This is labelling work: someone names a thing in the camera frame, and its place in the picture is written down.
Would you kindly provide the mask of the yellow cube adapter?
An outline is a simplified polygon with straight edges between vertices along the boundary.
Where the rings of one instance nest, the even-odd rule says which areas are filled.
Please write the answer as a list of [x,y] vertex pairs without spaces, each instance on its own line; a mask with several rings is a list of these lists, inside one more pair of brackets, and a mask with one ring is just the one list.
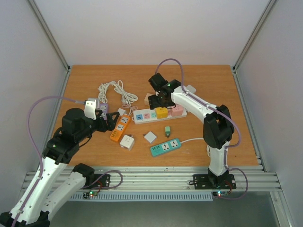
[[168,117],[168,109],[165,107],[157,107],[155,108],[155,113],[157,119],[164,119]]

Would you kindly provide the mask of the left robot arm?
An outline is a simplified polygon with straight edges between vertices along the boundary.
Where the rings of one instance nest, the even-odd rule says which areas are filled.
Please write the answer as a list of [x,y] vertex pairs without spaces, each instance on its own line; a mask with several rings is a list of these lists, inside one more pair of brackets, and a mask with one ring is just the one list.
[[63,204],[79,189],[95,184],[95,170],[78,164],[54,192],[56,179],[79,151],[83,140],[91,139],[94,132],[112,131],[119,112],[106,114],[98,110],[94,119],[85,116],[79,108],[69,109],[62,118],[62,126],[48,141],[42,153],[42,166],[20,201],[9,212],[1,213],[0,223],[5,227],[48,227]]

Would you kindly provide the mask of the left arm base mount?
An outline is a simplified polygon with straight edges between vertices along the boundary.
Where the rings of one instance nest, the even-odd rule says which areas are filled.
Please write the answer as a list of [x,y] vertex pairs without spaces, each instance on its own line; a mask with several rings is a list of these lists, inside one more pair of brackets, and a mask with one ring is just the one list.
[[105,174],[105,175],[96,174],[93,180],[93,184],[90,186],[84,186],[81,189],[86,189],[86,190],[96,189],[96,188],[99,189],[100,186],[107,188],[110,186],[110,178],[111,178],[110,174]]

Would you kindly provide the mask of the peach cube adapter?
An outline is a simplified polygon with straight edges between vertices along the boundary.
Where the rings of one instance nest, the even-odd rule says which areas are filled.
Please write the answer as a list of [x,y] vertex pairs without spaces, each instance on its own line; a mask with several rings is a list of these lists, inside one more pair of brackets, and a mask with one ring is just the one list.
[[146,106],[149,106],[149,97],[150,97],[150,96],[152,96],[152,94],[147,93],[146,96],[145,96],[145,98],[144,98],[144,104],[145,104]]

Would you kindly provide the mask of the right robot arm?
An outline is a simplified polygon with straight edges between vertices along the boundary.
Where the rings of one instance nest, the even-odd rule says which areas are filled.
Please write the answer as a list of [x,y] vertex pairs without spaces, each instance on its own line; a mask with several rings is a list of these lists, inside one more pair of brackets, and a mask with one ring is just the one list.
[[178,80],[168,82],[159,73],[153,75],[148,82],[157,92],[148,98],[151,109],[180,105],[203,123],[203,138],[210,153],[208,181],[213,188],[222,186],[229,174],[227,152],[234,133],[229,109],[224,105],[215,106],[206,102],[182,86]]

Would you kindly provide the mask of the white multicolour power strip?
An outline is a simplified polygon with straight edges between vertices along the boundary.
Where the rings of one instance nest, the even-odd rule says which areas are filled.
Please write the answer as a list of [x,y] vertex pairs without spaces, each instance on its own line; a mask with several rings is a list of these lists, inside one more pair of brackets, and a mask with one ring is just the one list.
[[142,109],[142,110],[135,110],[133,112],[133,118],[135,124],[145,124],[145,123],[152,123],[152,122],[159,122],[159,121],[166,121],[166,120],[173,120],[177,118],[183,118],[187,116],[187,112],[184,109],[181,116],[172,117],[171,116],[171,109],[168,109],[168,117],[164,119],[157,119],[155,109]]

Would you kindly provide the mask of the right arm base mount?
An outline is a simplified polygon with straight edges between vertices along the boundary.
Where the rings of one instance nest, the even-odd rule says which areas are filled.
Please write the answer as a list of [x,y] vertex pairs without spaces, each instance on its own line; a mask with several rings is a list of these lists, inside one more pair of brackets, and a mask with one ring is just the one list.
[[195,174],[193,175],[193,179],[188,182],[189,185],[193,185],[195,190],[206,190],[206,189],[214,189],[214,190],[227,190],[227,189],[236,189],[236,182],[234,175],[228,174],[227,178],[223,180],[218,186],[213,186],[208,179],[207,174]]

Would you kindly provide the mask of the pink cube adapter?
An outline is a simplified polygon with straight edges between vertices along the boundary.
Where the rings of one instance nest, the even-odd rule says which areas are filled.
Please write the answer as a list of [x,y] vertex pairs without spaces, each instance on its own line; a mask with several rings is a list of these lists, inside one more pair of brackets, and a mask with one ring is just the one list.
[[181,116],[183,113],[184,108],[180,105],[176,105],[174,108],[171,109],[171,116],[176,117],[176,116]]

